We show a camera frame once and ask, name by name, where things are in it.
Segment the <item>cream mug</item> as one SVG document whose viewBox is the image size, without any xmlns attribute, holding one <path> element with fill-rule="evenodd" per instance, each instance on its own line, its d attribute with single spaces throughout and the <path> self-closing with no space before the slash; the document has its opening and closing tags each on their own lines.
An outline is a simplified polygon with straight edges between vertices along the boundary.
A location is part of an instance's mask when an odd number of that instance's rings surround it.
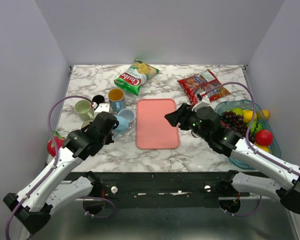
<svg viewBox="0 0 300 240">
<path fill-rule="evenodd" d="M 86 121 L 81 125 L 81 128 L 87 127 L 87 126 L 90 125 L 92 122 L 93 122 L 93 120 L 86 120 Z"/>
</svg>

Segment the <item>light blue mug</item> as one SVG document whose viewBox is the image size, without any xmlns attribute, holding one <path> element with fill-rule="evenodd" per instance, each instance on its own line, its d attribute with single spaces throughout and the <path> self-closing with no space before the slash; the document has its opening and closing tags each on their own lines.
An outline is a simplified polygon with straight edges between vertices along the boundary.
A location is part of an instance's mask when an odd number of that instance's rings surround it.
<svg viewBox="0 0 300 240">
<path fill-rule="evenodd" d="M 130 129 L 129 122 L 125 118 L 119 115 L 115 115 L 115 117 L 116 117 L 116 123 L 112 128 L 112 134 L 114 140 Z"/>
</svg>

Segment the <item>green mug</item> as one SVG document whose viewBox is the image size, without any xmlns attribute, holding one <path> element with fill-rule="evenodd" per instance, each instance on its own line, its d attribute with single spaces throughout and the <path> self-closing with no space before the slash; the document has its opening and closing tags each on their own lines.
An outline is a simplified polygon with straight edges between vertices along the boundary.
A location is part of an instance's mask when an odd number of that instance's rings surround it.
<svg viewBox="0 0 300 240">
<path fill-rule="evenodd" d="M 79 100 L 75 104 L 74 110 L 83 121 L 94 119 L 94 109 L 91 107 L 91 103 L 88 100 Z"/>
</svg>

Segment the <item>brown mug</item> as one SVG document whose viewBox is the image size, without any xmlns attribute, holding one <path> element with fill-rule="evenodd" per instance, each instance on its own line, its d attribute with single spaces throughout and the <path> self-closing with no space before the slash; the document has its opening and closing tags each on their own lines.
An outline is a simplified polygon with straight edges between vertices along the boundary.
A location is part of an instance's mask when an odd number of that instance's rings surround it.
<svg viewBox="0 0 300 240">
<path fill-rule="evenodd" d="M 102 96 L 102 95 L 95 95 L 93 98 L 92 98 L 92 101 L 94 102 L 94 103 L 97 103 L 98 105 L 99 104 L 103 104 L 103 103 L 105 103 L 106 102 L 106 100 L 105 100 L 105 97 L 104 96 Z"/>
</svg>

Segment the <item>grey mug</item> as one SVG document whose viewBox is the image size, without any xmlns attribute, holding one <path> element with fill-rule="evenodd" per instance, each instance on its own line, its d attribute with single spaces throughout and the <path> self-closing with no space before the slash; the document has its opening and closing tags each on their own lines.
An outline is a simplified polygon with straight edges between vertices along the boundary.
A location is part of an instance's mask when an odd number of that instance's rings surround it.
<svg viewBox="0 0 300 240">
<path fill-rule="evenodd" d="M 135 125 L 135 113 L 128 108 L 122 109 L 118 115 L 128 121 L 129 129 L 131 130 Z"/>
</svg>

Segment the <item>blue glazed mug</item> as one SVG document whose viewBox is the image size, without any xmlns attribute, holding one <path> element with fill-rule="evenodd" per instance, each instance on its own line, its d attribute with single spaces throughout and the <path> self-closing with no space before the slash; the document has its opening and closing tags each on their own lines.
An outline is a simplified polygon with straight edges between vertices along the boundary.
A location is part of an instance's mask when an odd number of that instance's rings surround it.
<svg viewBox="0 0 300 240">
<path fill-rule="evenodd" d="M 120 112 L 126 107 L 125 94 L 120 88 L 113 88 L 108 93 L 108 99 L 112 111 L 115 113 Z"/>
</svg>

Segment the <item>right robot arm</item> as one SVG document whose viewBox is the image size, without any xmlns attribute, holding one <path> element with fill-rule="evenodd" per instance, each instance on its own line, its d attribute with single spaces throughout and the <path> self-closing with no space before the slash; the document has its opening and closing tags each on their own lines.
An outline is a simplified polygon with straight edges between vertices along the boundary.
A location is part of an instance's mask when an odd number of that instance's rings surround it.
<svg viewBox="0 0 300 240">
<path fill-rule="evenodd" d="M 216 153 L 241 160 L 266 176 L 232 171 L 231 176 L 220 183 L 220 191 L 224 195 L 254 193 L 277 200 L 289 211 L 300 215 L 300 166 L 271 155 L 239 133 L 223 127 L 220 115 L 210 106 L 193 111 L 190 105 L 184 103 L 164 117 L 173 127 L 191 130 Z"/>
</svg>

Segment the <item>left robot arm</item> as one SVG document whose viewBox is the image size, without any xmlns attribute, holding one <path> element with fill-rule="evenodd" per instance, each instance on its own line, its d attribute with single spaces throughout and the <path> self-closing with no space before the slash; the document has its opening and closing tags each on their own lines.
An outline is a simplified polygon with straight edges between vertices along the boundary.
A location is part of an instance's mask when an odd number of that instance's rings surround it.
<svg viewBox="0 0 300 240">
<path fill-rule="evenodd" d="M 70 132 L 54 159 L 18 193 L 8 193 L 3 201 L 31 235 L 40 231 L 60 208 L 82 197 L 102 197 L 102 180 L 91 171 L 59 189 L 65 177 L 104 145 L 113 142 L 112 130 L 119 126 L 109 112 L 97 114 L 83 129 Z"/>
</svg>

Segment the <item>pink tray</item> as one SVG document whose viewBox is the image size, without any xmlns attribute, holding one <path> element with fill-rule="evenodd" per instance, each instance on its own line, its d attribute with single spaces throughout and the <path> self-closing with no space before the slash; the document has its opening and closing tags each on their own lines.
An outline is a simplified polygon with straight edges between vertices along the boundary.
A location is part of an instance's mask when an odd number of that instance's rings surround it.
<svg viewBox="0 0 300 240">
<path fill-rule="evenodd" d="M 171 98 L 141 99 L 136 106 L 136 146 L 141 150 L 175 149 L 179 131 L 165 119 L 176 110 Z"/>
</svg>

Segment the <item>red snack bag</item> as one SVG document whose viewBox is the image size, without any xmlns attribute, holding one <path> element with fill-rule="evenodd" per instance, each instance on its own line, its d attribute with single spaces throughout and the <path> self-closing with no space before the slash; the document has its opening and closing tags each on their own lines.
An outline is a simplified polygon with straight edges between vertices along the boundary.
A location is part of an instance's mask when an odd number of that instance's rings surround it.
<svg viewBox="0 0 300 240">
<path fill-rule="evenodd" d="M 206 93 L 208 90 L 221 85 L 221 82 L 210 69 L 180 79 L 177 83 L 184 90 L 192 106 L 199 103 L 204 96 L 207 96 L 209 101 L 212 102 L 231 94 L 224 86 Z"/>
</svg>

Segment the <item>purple grapes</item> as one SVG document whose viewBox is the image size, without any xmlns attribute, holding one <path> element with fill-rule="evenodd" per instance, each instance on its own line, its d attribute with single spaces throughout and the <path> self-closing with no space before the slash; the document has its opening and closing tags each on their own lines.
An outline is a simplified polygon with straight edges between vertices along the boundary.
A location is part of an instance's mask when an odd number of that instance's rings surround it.
<svg viewBox="0 0 300 240">
<path fill-rule="evenodd" d="M 245 137 L 249 122 L 245 123 L 243 117 L 243 115 L 236 114 L 232 110 L 225 111 L 220 116 L 220 122 L 223 127 L 231 129 Z"/>
</svg>

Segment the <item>green pear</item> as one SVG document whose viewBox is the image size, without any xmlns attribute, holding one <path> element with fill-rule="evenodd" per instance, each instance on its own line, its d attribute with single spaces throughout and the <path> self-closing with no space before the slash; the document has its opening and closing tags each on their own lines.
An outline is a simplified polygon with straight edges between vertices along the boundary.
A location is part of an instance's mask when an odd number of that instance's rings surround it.
<svg viewBox="0 0 300 240">
<path fill-rule="evenodd" d="M 240 115 L 240 116 L 244 115 L 244 112 L 241 108 L 233 108 L 232 112 L 235 113 L 236 115 Z"/>
</svg>

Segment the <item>green chips bag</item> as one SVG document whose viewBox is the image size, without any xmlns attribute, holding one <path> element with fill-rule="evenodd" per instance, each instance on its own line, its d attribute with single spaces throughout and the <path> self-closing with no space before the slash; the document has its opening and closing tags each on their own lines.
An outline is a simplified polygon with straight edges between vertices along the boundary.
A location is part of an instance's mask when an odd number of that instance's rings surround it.
<svg viewBox="0 0 300 240">
<path fill-rule="evenodd" d="M 114 80 L 114 84 L 122 90 L 139 95 L 140 88 L 160 70 L 141 60 L 135 59 L 133 64 Z"/>
</svg>

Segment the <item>yellow lemon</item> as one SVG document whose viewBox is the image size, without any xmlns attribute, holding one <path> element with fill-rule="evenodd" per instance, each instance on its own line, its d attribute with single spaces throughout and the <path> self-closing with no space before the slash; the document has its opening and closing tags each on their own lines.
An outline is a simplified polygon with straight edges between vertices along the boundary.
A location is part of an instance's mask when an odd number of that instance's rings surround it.
<svg viewBox="0 0 300 240">
<path fill-rule="evenodd" d="M 243 110 L 243 122 L 249 123 L 251 121 L 255 121 L 257 119 L 257 115 L 252 110 Z"/>
</svg>

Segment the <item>red apple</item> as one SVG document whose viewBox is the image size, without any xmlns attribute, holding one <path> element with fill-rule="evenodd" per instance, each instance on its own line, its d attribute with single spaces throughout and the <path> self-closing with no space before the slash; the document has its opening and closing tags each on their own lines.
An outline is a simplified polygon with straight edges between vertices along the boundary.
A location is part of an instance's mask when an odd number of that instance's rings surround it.
<svg viewBox="0 0 300 240">
<path fill-rule="evenodd" d="M 255 142 L 260 146 L 270 146 L 274 140 L 273 134 L 267 129 L 258 131 L 255 135 Z"/>
</svg>

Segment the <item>yellow fruit outside basket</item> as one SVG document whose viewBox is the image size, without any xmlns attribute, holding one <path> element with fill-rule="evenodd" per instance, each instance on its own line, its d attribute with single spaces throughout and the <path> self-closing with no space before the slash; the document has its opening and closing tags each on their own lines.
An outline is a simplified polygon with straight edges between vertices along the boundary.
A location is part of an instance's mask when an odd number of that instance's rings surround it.
<svg viewBox="0 0 300 240">
<path fill-rule="evenodd" d="M 262 109 L 260 111 L 257 112 L 257 118 L 260 120 L 260 119 L 266 119 L 268 120 L 269 119 L 269 116 L 270 116 L 270 113 L 268 110 L 266 109 Z"/>
</svg>

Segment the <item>yellow banana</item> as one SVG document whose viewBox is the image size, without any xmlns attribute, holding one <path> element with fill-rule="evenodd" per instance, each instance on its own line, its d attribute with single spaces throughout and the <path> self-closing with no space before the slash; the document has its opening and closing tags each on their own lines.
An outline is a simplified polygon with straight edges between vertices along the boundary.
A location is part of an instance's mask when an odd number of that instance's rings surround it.
<svg viewBox="0 0 300 240">
<path fill-rule="evenodd" d="M 263 150 L 263 151 L 265 151 L 265 152 L 267 152 L 267 153 L 270 153 L 270 150 L 269 150 L 269 148 L 268 148 L 267 146 L 259 145 L 259 144 L 257 144 L 256 142 L 254 143 L 254 145 L 255 145 L 256 147 L 258 147 L 259 149 L 261 149 L 261 150 Z"/>
</svg>

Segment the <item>blue plastic fruit basket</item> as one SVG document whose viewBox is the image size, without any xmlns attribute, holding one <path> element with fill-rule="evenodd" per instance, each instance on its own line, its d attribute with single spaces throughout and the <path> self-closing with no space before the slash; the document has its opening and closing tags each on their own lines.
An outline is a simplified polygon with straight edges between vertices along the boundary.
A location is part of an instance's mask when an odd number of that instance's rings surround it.
<svg viewBox="0 0 300 240">
<path fill-rule="evenodd" d="M 234 108 L 241 108 L 242 110 L 252 111 L 253 103 L 251 100 L 247 100 L 247 99 L 234 100 L 234 101 L 223 101 L 215 107 L 215 111 L 221 115 L 223 112 L 230 111 Z M 262 110 L 260 108 L 260 106 L 257 104 L 255 104 L 255 109 L 256 109 L 256 115 L 257 115 L 258 111 Z M 257 118 L 257 121 L 262 125 L 263 129 L 267 129 L 267 130 L 273 132 L 267 119 L 258 119 Z M 270 146 L 268 146 L 268 148 L 269 148 L 270 154 L 272 154 L 273 156 L 275 156 L 277 158 L 281 157 L 281 150 L 279 148 L 279 145 L 278 145 L 275 137 L 273 138 L 272 144 Z M 249 166 L 248 164 L 244 163 L 243 161 L 234 159 L 232 157 L 229 157 L 228 160 L 230 161 L 231 164 L 233 164 L 234 166 L 236 166 L 240 169 L 254 170 L 253 167 Z"/>
</svg>

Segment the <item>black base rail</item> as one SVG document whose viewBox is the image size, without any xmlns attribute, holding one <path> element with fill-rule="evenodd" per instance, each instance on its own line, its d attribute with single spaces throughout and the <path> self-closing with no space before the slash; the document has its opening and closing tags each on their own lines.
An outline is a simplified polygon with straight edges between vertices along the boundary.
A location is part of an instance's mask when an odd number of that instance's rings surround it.
<svg viewBox="0 0 300 240">
<path fill-rule="evenodd" d="M 44 204 L 50 214 L 81 197 L 105 197 L 118 209 L 191 208 L 238 209 L 232 198 L 241 196 L 231 186 L 229 172 L 80 172 L 70 173 L 70 184 L 59 186 Z"/>
</svg>

